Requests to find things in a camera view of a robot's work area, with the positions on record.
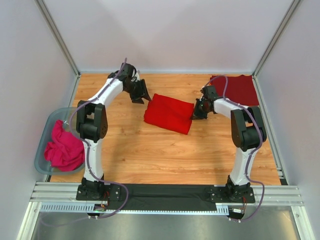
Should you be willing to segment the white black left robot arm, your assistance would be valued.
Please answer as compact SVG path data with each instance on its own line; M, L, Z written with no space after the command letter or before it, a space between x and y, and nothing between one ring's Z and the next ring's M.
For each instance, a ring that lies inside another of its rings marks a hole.
M140 78L137 69L122 63L119 70L107 77L105 84L88 100L78 102L76 109L76 131L85 151L83 179L89 182L103 182L101 154L102 142L108 131L107 108L122 92L129 94L134 104L150 101L146 82Z

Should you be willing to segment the bright red t shirt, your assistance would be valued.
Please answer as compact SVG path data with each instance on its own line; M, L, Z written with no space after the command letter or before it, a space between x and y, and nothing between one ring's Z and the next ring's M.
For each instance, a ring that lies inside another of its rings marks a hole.
M187 135L191 128L194 104L155 93L144 113L144 122Z

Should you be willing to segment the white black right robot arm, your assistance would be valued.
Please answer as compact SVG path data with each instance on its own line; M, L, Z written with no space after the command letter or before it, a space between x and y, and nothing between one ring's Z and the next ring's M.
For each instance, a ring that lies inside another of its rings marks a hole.
M224 191L230 196L247 193L251 186L253 161L267 139L261 110L258 106L243 106L219 96L213 85L202 87L200 92L202 96L196 99L192 120L206 119L208 113L221 114L230 119L231 138L236 154Z

